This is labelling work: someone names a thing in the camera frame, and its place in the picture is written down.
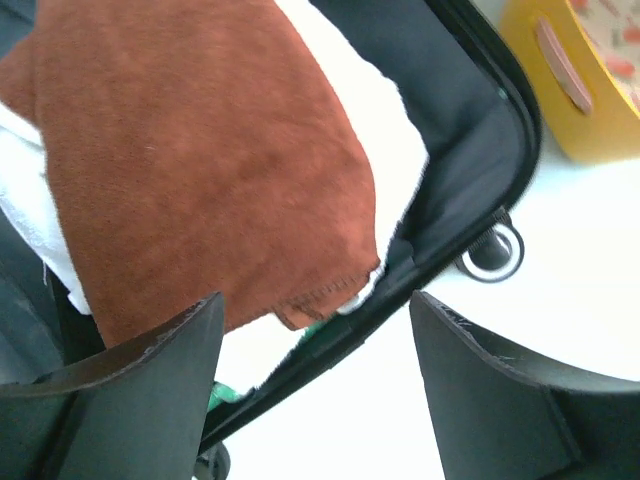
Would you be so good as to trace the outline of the yellow Pikachu suitcase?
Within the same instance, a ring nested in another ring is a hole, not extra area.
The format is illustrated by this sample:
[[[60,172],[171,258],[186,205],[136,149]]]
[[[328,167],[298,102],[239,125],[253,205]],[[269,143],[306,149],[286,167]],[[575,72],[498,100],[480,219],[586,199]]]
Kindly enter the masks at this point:
[[[431,161],[400,224],[387,273],[355,312],[325,323],[294,361],[206,414],[213,447],[360,347],[413,291],[498,225],[535,170],[541,120],[529,82],[469,1],[321,1],[356,50],[395,80]]]

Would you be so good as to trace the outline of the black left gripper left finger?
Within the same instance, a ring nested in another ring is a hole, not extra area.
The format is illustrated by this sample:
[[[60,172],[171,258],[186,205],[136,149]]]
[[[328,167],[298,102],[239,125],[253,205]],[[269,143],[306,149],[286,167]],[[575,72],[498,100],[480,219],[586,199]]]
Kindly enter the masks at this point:
[[[133,340],[2,386],[2,478],[214,478],[201,437],[223,323],[214,294]]]

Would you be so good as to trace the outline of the yellow plastic basket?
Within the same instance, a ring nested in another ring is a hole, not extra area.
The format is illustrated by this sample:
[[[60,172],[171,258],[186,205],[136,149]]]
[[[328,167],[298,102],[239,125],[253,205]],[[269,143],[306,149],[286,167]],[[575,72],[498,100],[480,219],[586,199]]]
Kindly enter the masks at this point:
[[[618,88],[570,1],[508,1],[499,31],[571,160],[599,164],[638,157],[639,109]]]

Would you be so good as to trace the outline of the floral patterned pouch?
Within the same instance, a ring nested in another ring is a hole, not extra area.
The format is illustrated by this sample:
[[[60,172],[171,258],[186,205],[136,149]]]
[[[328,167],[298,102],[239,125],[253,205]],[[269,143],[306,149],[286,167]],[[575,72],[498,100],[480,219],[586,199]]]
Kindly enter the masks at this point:
[[[639,0],[570,1],[618,88],[639,109]]]

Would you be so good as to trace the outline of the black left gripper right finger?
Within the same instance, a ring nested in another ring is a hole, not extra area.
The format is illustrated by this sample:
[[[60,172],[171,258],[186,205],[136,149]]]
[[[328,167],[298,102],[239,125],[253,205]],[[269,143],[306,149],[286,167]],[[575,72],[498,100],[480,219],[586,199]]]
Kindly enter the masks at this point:
[[[446,479],[638,478],[638,382],[551,359],[425,292],[410,315]]]

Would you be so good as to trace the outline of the green white packet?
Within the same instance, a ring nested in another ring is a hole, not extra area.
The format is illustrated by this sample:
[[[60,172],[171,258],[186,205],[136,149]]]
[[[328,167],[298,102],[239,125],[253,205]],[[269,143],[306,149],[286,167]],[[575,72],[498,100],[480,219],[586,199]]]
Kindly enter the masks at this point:
[[[267,381],[273,377],[277,372],[282,370],[285,366],[294,361],[294,358],[303,350],[303,346],[325,325],[325,322],[318,322],[304,330],[303,335],[300,337],[294,347],[285,355],[285,357],[279,362],[276,368],[269,374],[266,380],[262,382],[257,388],[261,388],[266,385]],[[256,390],[256,387],[251,387],[246,393],[240,393],[234,390],[232,387],[220,382],[215,382],[210,394],[209,404],[207,412],[211,413],[215,408],[223,404],[236,403],[243,399],[250,391]]]

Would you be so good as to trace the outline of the rust brown towel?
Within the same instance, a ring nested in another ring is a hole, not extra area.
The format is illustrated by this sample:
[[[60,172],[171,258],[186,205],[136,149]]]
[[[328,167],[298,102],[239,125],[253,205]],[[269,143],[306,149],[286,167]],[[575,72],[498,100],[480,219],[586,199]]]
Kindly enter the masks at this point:
[[[368,158],[272,1],[41,1],[1,63],[107,346],[219,291],[299,329],[379,266]]]

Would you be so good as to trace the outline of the white towel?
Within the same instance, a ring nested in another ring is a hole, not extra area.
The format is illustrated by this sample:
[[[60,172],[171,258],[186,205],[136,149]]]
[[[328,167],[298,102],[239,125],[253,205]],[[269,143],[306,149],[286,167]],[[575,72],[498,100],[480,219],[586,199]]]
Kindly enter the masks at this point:
[[[362,59],[339,30],[308,1],[279,8],[310,48],[336,91],[371,165],[376,196],[375,238],[385,261],[396,223],[413,200],[428,153],[409,120],[397,85]],[[46,180],[40,132],[1,109],[1,210],[22,239],[62,281],[80,313],[91,309],[73,267]]]

